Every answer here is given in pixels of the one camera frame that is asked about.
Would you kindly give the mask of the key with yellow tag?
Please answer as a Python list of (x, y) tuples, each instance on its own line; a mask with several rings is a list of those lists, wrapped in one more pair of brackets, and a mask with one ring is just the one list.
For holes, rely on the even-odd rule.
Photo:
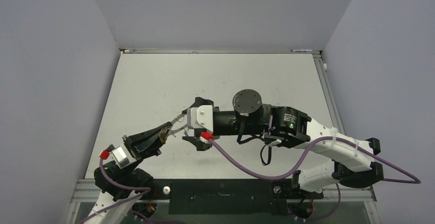
[(162, 144), (165, 144), (168, 139), (168, 130), (161, 130), (159, 133), (159, 139)]

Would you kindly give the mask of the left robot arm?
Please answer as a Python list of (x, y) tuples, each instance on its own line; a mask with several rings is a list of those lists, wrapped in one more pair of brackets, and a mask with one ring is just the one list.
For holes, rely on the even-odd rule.
[(156, 197), (153, 177), (138, 166), (144, 159), (161, 154), (172, 127), (168, 121), (145, 132), (125, 135), (121, 145), (109, 145), (100, 153), (99, 166), (93, 173), (100, 193), (80, 223), (120, 223), (138, 200)]

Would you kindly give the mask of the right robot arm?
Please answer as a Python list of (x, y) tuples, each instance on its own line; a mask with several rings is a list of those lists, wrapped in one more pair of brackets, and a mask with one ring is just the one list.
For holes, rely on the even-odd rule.
[(290, 191), (296, 197), (340, 184), (349, 188), (367, 188), (384, 178), (383, 167), (374, 160), (380, 152), (376, 138), (358, 140), (320, 124), (308, 114), (287, 106), (264, 104), (260, 94), (244, 89), (232, 99), (233, 110), (221, 111), (213, 101), (196, 97), (182, 114), (187, 127), (194, 131), (187, 141), (205, 151), (209, 139), (236, 136), (238, 144), (260, 139), (274, 147), (302, 149), (328, 158), (310, 169), (299, 167), (291, 174)]

